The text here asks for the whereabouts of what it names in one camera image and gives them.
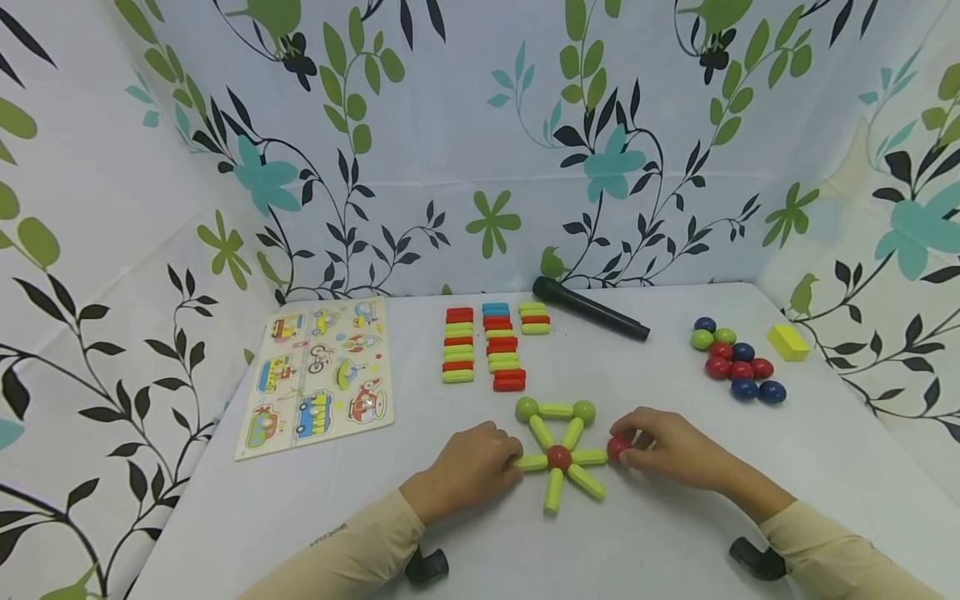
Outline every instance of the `green ball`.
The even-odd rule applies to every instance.
[[[573,403],[573,416],[582,419],[584,425],[589,425],[596,419],[597,409],[589,400],[577,400]]]
[[[520,422],[527,422],[540,410],[540,406],[537,404],[537,401],[532,399],[529,396],[524,396],[521,399],[516,401],[516,409],[514,414],[516,415],[516,420]]]
[[[727,329],[726,327],[717,329],[716,333],[713,334],[713,338],[717,342],[724,342],[725,344],[736,342],[736,334],[733,333],[732,329]]]
[[[713,344],[713,334],[706,329],[697,329],[690,336],[690,345],[698,350],[706,350],[710,347],[710,344]]]

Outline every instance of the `red ball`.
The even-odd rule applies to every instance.
[[[755,358],[750,361],[750,367],[754,370],[754,379],[766,379],[774,374],[773,364],[765,358]]]
[[[564,473],[573,464],[570,451],[561,445],[551,445],[546,450],[546,463],[550,468],[558,468]]]
[[[719,356],[710,356],[705,366],[707,375],[712,379],[726,379],[730,372],[730,361]]]
[[[730,372],[727,373],[727,376],[730,379],[753,379],[754,369],[750,366],[750,363],[738,360],[730,365]]]
[[[620,436],[610,438],[610,441],[607,442],[607,456],[610,457],[611,461],[616,462],[620,460],[620,452],[632,447],[634,447],[634,445],[626,438],[621,438]]]
[[[733,346],[726,342],[714,342],[708,350],[710,356],[719,356],[725,360],[733,358]]]

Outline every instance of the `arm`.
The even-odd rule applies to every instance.
[[[941,597],[868,540],[798,501],[680,415],[637,408],[617,421],[611,434],[636,439],[632,449],[620,454],[623,465],[725,495],[760,527],[812,597]]]
[[[240,600],[356,598],[407,565],[426,527],[497,497],[519,481],[523,448],[491,421],[453,435],[429,469],[319,537]]]

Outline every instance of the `blue ball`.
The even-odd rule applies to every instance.
[[[710,333],[715,333],[717,330],[717,322],[710,317],[701,317],[700,319],[697,319],[695,324],[693,324],[693,328],[706,329]]]
[[[737,342],[733,345],[733,360],[749,363],[754,360],[754,347],[743,342]]]
[[[756,397],[759,390],[753,379],[735,379],[730,384],[730,393],[738,400],[750,400]]]
[[[786,400],[786,388],[779,381],[770,379],[760,384],[760,401],[764,404],[780,404]]]

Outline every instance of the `magnetic ball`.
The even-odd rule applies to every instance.
[[[577,400],[573,403],[573,416],[582,419],[584,425],[589,425],[596,419],[597,409],[589,400]]]
[[[730,384],[730,393],[738,400],[750,400],[759,394],[759,389],[753,379],[735,379]]]
[[[706,350],[713,344],[713,334],[706,329],[697,329],[690,336],[690,345],[698,350]]]
[[[760,384],[760,401],[764,404],[780,404],[786,400],[786,388],[779,381],[764,381]]]
[[[693,324],[694,329],[706,329],[710,333],[713,333],[717,330],[717,322],[711,319],[710,317],[701,317],[697,319],[697,322]]]
[[[540,410],[540,406],[537,404],[537,401],[532,399],[529,396],[524,396],[521,399],[516,401],[516,409],[514,414],[516,415],[516,420],[520,422],[528,422],[531,417],[533,417]]]
[[[733,360],[742,360],[745,363],[749,363],[754,360],[754,347],[745,343],[737,342],[733,345]]]
[[[730,374],[730,361],[719,356],[710,356],[704,370],[711,379],[726,379]]]
[[[750,361],[750,366],[754,370],[754,379],[766,379],[774,374],[774,366],[765,358],[755,358]]]
[[[753,379],[754,370],[750,367],[750,363],[737,361],[730,364],[728,377],[730,379]]]
[[[736,334],[733,333],[732,329],[721,327],[713,332],[713,339],[718,342],[732,344],[733,342],[736,342]]]
[[[573,464],[573,456],[563,446],[551,445],[546,450],[546,463],[550,468],[558,468],[566,473],[566,470]]]
[[[630,440],[626,438],[621,438],[617,436],[615,438],[610,438],[610,441],[607,442],[607,456],[610,458],[611,462],[617,462],[620,460],[620,452],[634,447],[631,444]]]
[[[733,346],[726,342],[714,342],[709,349],[710,356],[719,356],[727,360],[733,360]]]

